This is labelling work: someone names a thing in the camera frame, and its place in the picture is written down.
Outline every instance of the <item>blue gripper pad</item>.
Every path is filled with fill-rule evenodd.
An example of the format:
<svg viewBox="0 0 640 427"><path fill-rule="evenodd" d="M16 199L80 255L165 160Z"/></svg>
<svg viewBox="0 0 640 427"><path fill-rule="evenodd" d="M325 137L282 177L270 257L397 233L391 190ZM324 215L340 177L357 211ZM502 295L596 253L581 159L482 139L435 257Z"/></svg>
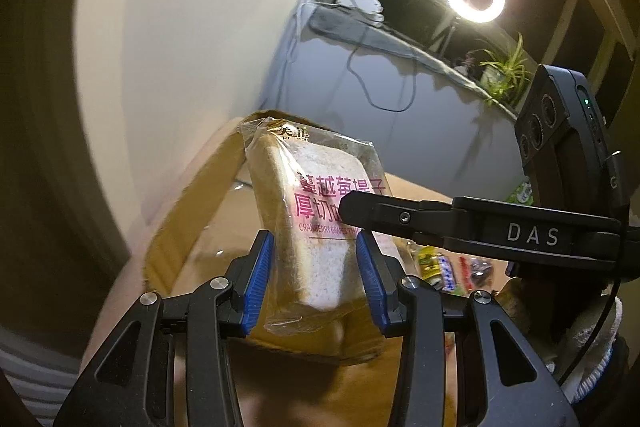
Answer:
<svg viewBox="0 0 640 427"><path fill-rule="evenodd" d="M365 232L359 232L356 238L356 260L362 277L362 284L369 302L373 323L384 334L390 324L386 311L386 293L380 280L380 274L373 263L369 247L364 239Z"/></svg>
<svg viewBox="0 0 640 427"><path fill-rule="evenodd" d="M262 244L259 245L260 250L257 254L258 257L254 264L254 270L251 273L246 292L244 293L244 313L242 314L240 327L245 335L251 333L251 330L258 322L258 316L260 316L262 299L264 298L264 293L267 290L267 282L269 281L273 245L273 233L266 232Z"/></svg>

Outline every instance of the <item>clear plastic wrapper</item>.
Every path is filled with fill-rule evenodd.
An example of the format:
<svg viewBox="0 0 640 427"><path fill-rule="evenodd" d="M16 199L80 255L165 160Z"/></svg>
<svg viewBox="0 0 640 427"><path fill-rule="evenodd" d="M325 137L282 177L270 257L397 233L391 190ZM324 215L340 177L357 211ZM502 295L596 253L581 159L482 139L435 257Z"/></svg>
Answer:
<svg viewBox="0 0 640 427"><path fill-rule="evenodd" d="M390 194L370 142L265 118L241 125L263 226L276 240L265 327L316 331L366 305L355 256L360 231L341 222L351 190ZM411 259L400 240L376 233L382 253Z"/></svg>

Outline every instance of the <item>transparent plastic bag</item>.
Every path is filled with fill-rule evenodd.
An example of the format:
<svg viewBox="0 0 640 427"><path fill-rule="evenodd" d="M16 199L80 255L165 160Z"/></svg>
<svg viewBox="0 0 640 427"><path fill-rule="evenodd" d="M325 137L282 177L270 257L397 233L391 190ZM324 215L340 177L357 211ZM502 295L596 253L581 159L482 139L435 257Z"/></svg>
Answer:
<svg viewBox="0 0 640 427"><path fill-rule="evenodd" d="M340 221L338 206L351 190L390 193L373 145L273 118L244 123L241 132L260 218L276 240L265 327L277 335L316 331L365 306L360 229ZM400 242L376 239L404 264Z"/></svg>

